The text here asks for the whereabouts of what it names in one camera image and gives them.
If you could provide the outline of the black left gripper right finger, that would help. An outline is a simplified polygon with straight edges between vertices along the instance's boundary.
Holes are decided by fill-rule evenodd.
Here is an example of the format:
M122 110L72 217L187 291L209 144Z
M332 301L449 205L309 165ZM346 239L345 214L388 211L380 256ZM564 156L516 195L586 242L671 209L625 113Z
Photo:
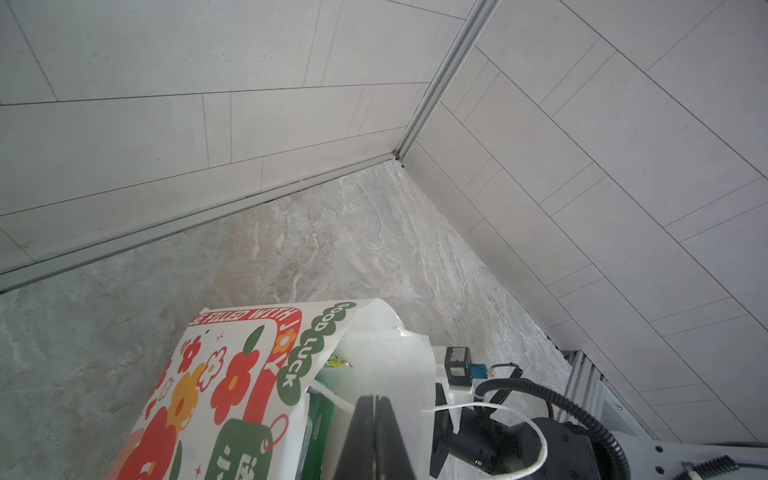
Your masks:
M374 478L415 480L416 475L390 399L377 396L374 410Z

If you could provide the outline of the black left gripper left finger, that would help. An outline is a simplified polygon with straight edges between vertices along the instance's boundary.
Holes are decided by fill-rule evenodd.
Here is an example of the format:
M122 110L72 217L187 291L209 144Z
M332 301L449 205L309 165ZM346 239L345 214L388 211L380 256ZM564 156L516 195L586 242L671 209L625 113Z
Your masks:
M375 478L375 401L362 396L355 404L352 419L333 478L372 480Z

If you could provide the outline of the white floral paper bag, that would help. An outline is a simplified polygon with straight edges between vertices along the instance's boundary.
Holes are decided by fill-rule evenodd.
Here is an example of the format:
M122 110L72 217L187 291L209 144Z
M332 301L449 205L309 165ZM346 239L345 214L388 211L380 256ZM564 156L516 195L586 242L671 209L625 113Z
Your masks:
M388 397L417 478L429 475L436 367L429 339L380 299L205 309L183 332L114 479L297 479L309 397L336 407L322 477L352 410Z

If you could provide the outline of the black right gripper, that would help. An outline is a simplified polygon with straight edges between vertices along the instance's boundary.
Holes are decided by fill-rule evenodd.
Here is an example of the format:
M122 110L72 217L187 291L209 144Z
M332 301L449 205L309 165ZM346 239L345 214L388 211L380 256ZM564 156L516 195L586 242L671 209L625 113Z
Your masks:
M431 477L439 477L450 456L491 476L517 479L539 473L540 432L530 422L508 426L474 406L450 406L439 383L435 401Z

